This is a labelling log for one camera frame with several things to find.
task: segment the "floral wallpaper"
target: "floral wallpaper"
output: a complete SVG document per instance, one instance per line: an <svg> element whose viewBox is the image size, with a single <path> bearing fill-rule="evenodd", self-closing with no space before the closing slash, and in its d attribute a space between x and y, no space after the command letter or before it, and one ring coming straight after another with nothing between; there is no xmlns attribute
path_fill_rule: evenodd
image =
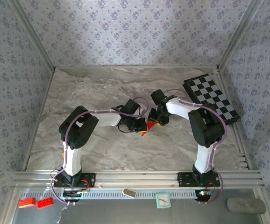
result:
<svg viewBox="0 0 270 224"><path fill-rule="evenodd" d="M217 64L249 0L20 0L54 66Z"/></svg>
<svg viewBox="0 0 270 224"><path fill-rule="evenodd" d="M223 75L254 168L270 192L270 0L261 5Z"/></svg>
<svg viewBox="0 0 270 224"><path fill-rule="evenodd" d="M0 0L0 211L21 170L51 74L7 1Z"/></svg>

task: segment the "small clock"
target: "small clock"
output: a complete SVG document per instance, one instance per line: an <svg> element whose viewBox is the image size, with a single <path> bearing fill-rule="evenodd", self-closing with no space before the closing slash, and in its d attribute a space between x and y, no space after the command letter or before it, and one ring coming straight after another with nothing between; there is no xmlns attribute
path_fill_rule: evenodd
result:
<svg viewBox="0 0 270 224"><path fill-rule="evenodd" d="M165 209L171 207L171 200L169 193L158 193L156 194L156 202L158 209Z"/></svg>

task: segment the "marble surface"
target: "marble surface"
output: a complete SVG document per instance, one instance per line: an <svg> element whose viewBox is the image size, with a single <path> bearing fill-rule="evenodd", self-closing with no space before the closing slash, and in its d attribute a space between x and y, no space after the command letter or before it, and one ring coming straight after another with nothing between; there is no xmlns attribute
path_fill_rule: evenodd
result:
<svg viewBox="0 0 270 224"><path fill-rule="evenodd" d="M59 169L63 145L59 125L79 105L103 110L125 104L130 98L146 97L154 90L181 88L183 80L203 75L189 68L91 68L56 69L35 142L28 170ZM189 97L181 92L171 94ZM138 101L144 108L144 101ZM216 151L216 169L239 169L234 137L229 135ZM190 170L196 160L197 143L187 121L172 115L166 126L154 126L144 137L123 134L117 127L98 127L82 150L83 170Z"/></svg>

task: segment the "red lego brick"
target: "red lego brick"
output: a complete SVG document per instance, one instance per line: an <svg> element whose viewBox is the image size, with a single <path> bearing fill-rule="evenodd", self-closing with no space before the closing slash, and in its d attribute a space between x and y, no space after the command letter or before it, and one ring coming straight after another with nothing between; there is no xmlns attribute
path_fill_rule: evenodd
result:
<svg viewBox="0 0 270 224"><path fill-rule="evenodd" d="M36 199L34 197L26 198L19 201L19 208L28 208L36 204Z"/></svg>
<svg viewBox="0 0 270 224"><path fill-rule="evenodd" d="M38 201L36 204L37 209L43 209L43 208L46 208L46 207L51 206L51 205L53 205L53 198L52 197Z"/></svg>

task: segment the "checkerboard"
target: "checkerboard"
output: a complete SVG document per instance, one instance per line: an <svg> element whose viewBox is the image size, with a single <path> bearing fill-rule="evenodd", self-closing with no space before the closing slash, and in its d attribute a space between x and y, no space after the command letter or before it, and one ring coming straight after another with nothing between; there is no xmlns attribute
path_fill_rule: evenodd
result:
<svg viewBox="0 0 270 224"><path fill-rule="evenodd" d="M230 125L240 119L237 111L210 78L208 74L184 81L183 87L191 100L196 104L206 102L214 105L216 112L223 118L226 125Z"/></svg>

